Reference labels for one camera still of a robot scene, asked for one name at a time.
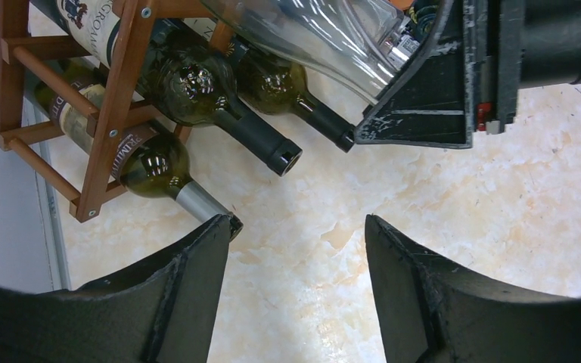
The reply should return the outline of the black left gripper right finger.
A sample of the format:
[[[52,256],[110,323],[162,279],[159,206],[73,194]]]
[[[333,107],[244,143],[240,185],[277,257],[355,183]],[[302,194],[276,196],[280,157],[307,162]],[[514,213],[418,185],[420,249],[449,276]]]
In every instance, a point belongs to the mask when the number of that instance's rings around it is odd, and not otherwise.
[[[581,362],[581,298],[489,278],[365,220],[388,362]]]

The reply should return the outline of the clear glass wine bottle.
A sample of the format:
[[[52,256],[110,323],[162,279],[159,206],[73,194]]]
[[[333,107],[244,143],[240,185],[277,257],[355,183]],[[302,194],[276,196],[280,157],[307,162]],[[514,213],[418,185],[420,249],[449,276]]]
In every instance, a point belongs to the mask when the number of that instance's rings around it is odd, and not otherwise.
[[[387,1],[205,1],[262,50],[331,77],[376,104],[420,43]]]

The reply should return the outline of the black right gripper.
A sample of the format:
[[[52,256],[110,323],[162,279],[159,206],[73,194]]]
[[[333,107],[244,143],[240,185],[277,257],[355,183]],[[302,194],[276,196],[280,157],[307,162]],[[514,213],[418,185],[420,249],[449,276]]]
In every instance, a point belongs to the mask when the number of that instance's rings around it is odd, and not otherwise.
[[[581,1],[442,1],[355,141],[468,149],[513,122],[519,90],[557,84],[581,84]]]

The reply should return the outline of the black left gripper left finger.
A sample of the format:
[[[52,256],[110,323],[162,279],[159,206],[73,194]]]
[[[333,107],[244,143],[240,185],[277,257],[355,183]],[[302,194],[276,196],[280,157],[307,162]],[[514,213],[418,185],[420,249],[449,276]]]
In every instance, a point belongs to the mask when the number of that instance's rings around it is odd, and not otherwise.
[[[0,362],[205,362],[232,220],[76,290],[0,287]]]

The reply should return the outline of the green bottle white label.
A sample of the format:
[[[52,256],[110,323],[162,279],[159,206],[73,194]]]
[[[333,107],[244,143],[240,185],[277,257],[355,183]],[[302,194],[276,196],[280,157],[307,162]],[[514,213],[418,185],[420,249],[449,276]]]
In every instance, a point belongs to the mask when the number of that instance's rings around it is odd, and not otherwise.
[[[45,16],[110,67],[121,29],[111,1],[35,1]],[[233,70],[218,51],[177,19],[156,20],[136,91],[173,122],[218,126],[279,176],[302,150],[237,95]]]

